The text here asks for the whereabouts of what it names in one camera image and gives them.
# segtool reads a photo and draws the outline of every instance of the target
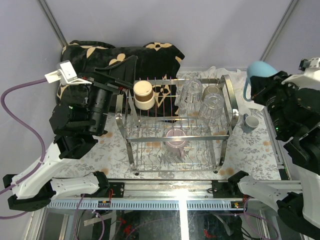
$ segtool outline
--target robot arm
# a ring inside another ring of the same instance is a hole
[[[5,187],[14,185],[8,199],[9,208],[36,211],[51,200],[87,194],[88,197],[107,195],[110,184],[103,172],[92,172],[78,178],[54,178],[73,160],[82,158],[97,143],[93,136],[105,133],[105,125],[113,94],[132,89],[135,80],[136,56],[108,66],[93,68],[88,73],[76,74],[69,61],[58,64],[58,70],[46,75],[49,83],[63,85],[89,84],[90,92],[85,106],[58,103],[49,122],[56,134],[48,147],[41,166],[28,178],[19,182],[39,164],[40,158],[20,174],[3,177]]]
[[[229,179],[241,193],[252,196],[277,211],[294,231],[320,239],[320,60],[303,59],[300,75],[280,71],[270,77],[252,76],[251,99],[270,114],[276,139],[299,172],[302,194],[275,189],[245,172]]]

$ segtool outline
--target black cushion with beige pattern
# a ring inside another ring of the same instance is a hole
[[[114,47],[99,41],[70,42],[62,50],[61,61],[69,60],[77,73],[89,73],[92,68],[105,68],[123,61],[130,56],[137,56],[135,79],[170,79],[176,78],[180,62],[185,55],[170,43],[150,42],[142,47]],[[156,104],[149,110],[149,116],[176,116],[174,106],[177,88],[175,85],[153,86]],[[84,105],[90,92],[90,86],[60,86],[56,94],[57,102]],[[113,96],[110,112],[115,111],[116,96]]]

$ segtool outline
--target red wire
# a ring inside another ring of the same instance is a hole
[[[110,188],[109,190],[109,202],[110,202],[110,207],[111,207],[111,199],[112,199],[112,196],[114,195],[114,190],[112,188]]]
[[[242,202],[244,203],[248,199],[248,195],[243,195]]]

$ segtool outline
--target stainless steel dish rack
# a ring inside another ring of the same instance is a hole
[[[218,85],[221,89],[225,88],[224,92],[227,93],[224,94],[224,114],[221,120],[210,125],[200,120],[196,112],[187,112],[186,116],[175,116],[172,107],[173,98],[179,99],[179,89],[187,79],[147,80],[154,87],[167,86],[169,93],[165,97],[170,98],[171,110],[169,112],[171,115],[159,116],[156,108],[155,116],[151,116],[151,114],[149,116],[149,110],[144,116],[140,109],[135,108],[134,96],[130,94],[129,90],[126,92],[125,99],[124,95],[117,96],[116,123],[124,138],[129,164],[134,174],[172,171],[213,171],[217,173],[224,164],[228,138],[239,118],[238,105],[230,76],[223,75],[221,79],[201,79],[204,87]],[[172,95],[170,91],[172,85],[176,85],[177,88],[175,95]],[[187,136],[166,137],[165,133],[170,128],[179,128]],[[172,141],[188,141],[184,148],[186,157],[180,158],[167,151],[165,142]]]

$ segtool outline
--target white tissue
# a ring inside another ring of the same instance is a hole
[[[239,113],[241,115],[244,115],[244,114],[251,115],[249,109],[257,109],[261,111],[264,108],[264,106],[260,104],[256,104],[253,101],[247,102],[243,98],[243,91],[244,91],[244,86],[247,78],[247,72],[240,71],[239,69],[237,69],[236,71],[228,71],[225,68],[216,69],[215,66],[212,66],[206,71],[199,72],[199,75],[201,76],[202,79],[221,78],[222,75],[229,75],[231,78],[236,102],[238,104]],[[248,98],[250,97],[250,92],[251,92],[251,86],[249,85],[247,88]],[[225,87],[223,88],[223,94],[227,96],[226,95],[227,90]]]

